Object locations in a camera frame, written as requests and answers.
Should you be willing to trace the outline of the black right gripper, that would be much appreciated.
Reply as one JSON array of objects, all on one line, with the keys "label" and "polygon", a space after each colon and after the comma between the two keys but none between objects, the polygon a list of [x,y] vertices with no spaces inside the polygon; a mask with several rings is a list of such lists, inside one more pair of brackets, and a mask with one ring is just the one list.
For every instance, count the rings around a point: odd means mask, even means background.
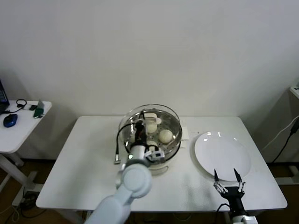
[{"label": "black right gripper", "polygon": [[242,203],[242,197],[244,196],[244,182],[241,178],[241,175],[234,168],[235,177],[237,179],[239,187],[224,187],[218,178],[216,170],[214,170],[214,188],[218,193],[221,194],[221,197],[228,201],[230,211],[232,213],[244,213],[245,208]]}]

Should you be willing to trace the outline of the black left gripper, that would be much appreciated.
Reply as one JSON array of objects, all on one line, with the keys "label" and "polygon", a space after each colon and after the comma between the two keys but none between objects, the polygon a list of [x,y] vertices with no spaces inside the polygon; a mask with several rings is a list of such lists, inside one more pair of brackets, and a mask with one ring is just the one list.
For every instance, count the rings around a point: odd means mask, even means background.
[{"label": "black left gripper", "polygon": [[135,138],[134,142],[131,144],[131,147],[134,146],[147,146],[147,134],[146,134],[146,128],[145,125],[142,123],[145,121],[145,115],[144,111],[141,111],[139,116],[138,116],[138,121],[135,124]]}]

